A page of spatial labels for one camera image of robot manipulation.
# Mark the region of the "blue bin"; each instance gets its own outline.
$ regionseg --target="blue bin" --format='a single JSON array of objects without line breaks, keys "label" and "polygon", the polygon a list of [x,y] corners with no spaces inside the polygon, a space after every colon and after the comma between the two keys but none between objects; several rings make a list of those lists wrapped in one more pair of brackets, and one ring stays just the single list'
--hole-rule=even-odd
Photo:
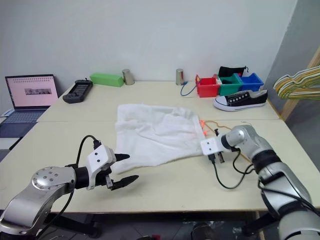
[{"label": "blue bin", "polygon": [[259,88],[264,84],[255,73],[252,73],[250,76],[239,76],[239,78],[242,81],[240,91],[252,90],[256,92],[259,91]]}]

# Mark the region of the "laptop keyboard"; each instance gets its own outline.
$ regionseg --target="laptop keyboard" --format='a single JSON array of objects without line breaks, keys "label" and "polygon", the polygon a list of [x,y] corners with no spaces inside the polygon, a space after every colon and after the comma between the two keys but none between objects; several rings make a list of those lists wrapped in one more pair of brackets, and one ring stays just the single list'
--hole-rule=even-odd
[{"label": "laptop keyboard", "polygon": [[31,112],[13,112],[3,122],[6,124],[10,123],[33,123],[43,114],[42,111],[31,111]]}]

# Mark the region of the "black cable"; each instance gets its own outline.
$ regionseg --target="black cable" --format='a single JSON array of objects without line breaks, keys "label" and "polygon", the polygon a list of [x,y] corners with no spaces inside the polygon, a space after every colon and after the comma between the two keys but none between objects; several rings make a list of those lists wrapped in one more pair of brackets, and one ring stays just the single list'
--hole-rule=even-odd
[{"label": "black cable", "polygon": [[70,237],[68,240],[73,239],[76,235],[77,235],[77,233],[73,234],[73,236],[72,236],[72,237]]},{"label": "black cable", "polygon": [[[85,136],[79,146],[79,150],[78,150],[78,155],[76,157],[76,166],[78,167],[79,164],[79,160],[80,160],[80,155],[81,155],[81,151],[82,151],[82,146],[84,145],[84,142],[87,138],[92,138],[93,139],[93,144],[95,144],[95,142],[99,142],[94,136],[92,135],[87,135]],[[37,239],[39,239],[41,237],[42,234],[44,234],[44,232],[54,223],[55,220],[57,220],[66,210],[66,208],[68,207],[69,203],[71,202],[71,199],[74,195],[74,192],[70,192],[69,198],[66,201],[64,207],[62,208],[62,210],[38,233],[38,235],[36,236]]]},{"label": "black cable", "polygon": [[258,181],[258,188],[261,189],[262,192],[264,191],[267,191],[267,192],[272,192],[272,193],[275,193],[275,194],[281,194],[281,195],[284,195],[284,196],[287,196],[287,197],[290,197],[290,198],[293,198],[303,204],[305,204],[312,212],[314,212],[315,214],[317,214],[319,217],[320,217],[320,212],[317,210],[316,207],[314,207],[310,202],[308,202],[307,200],[299,197],[299,196],[295,196],[295,195],[292,195],[290,193],[286,193],[286,192],[283,192],[283,191],[278,191],[278,190],[273,190],[273,189],[269,189],[269,188],[265,188],[265,187],[261,187],[260,186],[260,183],[261,181],[259,180]]},{"label": "black cable", "polygon": [[238,157],[240,156],[240,154],[241,154],[241,150],[240,150],[240,148],[237,148],[237,150],[236,150],[237,152],[238,152],[238,154],[236,155],[236,157],[234,158],[234,160],[233,160],[233,162],[232,162],[232,166],[233,166],[233,168],[234,168],[234,170],[236,170],[238,173],[240,173],[240,174],[244,174],[244,175],[247,175],[247,174],[250,174],[250,173],[252,173],[255,169],[253,168],[253,169],[251,169],[250,171],[248,171],[248,172],[243,172],[243,171],[240,171],[237,167],[236,167],[236,160],[238,159]]},{"label": "black cable", "polygon": [[76,162],[75,162],[75,164],[76,164],[77,166],[78,166],[78,164],[79,164],[80,155],[81,155],[81,151],[82,151],[82,146],[84,145],[84,142],[85,142],[85,140],[86,140],[87,138],[92,138],[94,141],[97,141],[97,139],[96,139],[94,136],[92,136],[92,135],[87,135],[87,136],[85,136],[85,137],[82,139],[82,141],[81,141],[81,143],[80,143],[79,151],[78,151],[78,156],[76,157]]},{"label": "black cable", "polygon": [[54,233],[54,232],[55,232],[55,231],[57,231],[57,230],[58,230],[58,228],[56,228],[56,229],[54,229],[54,230],[52,230],[52,231],[50,231],[50,232],[46,233],[45,235],[43,235],[42,239],[44,239],[46,236],[48,236],[49,234]]},{"label": "black cable", "polygon": [[242,181],[244,180],[244,178],[245,178],[245,176],[246,176],[249,168],[253,166],[252,164],[250,164],[249,166],[247,166],[247,168],[246,168],[245,171],[244,171],[246,174],[242,174],[242,177],[240,178],[240,181],[239,181],[236,185],[234,185],[234,186],[226,186],[226,185],[224,185],[224,184],[220,181],[220,179],[219,179],[218,171],[217,171],[217,167],[216,167],[216,163],[215,163],[215,162],[212,162],[212,164],[213,164],[213,167],[214,167],[214,172],[215,172],[216,179],[218,180],[219,184],[220,184],[222,187],[224,187],[225,189],[236,189],[236,188],[242,183]]},{"label": "black cable", "polygon": [[38,233],[38,235],[36,236],[37,239],[39,239],[41,235],[54,223],[54,221],[57,220],[64,213],[69,203],[71,202],[73,195],[74,195],[74,192],[72,191],[62,210]]}]

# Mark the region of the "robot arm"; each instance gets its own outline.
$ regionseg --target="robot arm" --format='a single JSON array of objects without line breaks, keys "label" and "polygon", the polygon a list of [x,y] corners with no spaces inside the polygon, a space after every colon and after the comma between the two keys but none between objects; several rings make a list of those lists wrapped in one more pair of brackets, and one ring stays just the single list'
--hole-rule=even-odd
[{"label": "robot arm", "polygon": [[0,236],[29,239],[35,237],[51,211],[53,203],[74,189],[94,189],[106,185],[115,190],[135,181],[138,176],[125,177],[118,182],[110,179],[110,166],[116,161],[129,158],[127,154],[114,154],[113,150],[100,142],[89,154],[84,167],[69,165],[50,166],[39,169],[28,186],[15,196],[0,217]]},{"label": "robot arm", "polygon": [[281,240],[320,239],[320,217],[308,207],[311,198],[307,189],[252,126],[236,126],[225,135],[202,141],[201,147],[205,155],[231,152],[238,147],[248,156],[258,174],[259,186],[263,184],[262,199],[272,217],[280,220]]}]

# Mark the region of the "white cloth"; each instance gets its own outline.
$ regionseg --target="white cloth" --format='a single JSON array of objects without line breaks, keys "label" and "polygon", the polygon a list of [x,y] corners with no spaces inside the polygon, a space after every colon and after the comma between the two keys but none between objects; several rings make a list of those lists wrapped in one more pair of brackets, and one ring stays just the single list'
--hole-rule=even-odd
[{"label": "white cloth", "polygon": [[202,155],[200,141],[205,136],[198,116],[189,109],[119,105],[115,129],[115,152],[130,155],[130,158],[112,165],[115,173]]}]

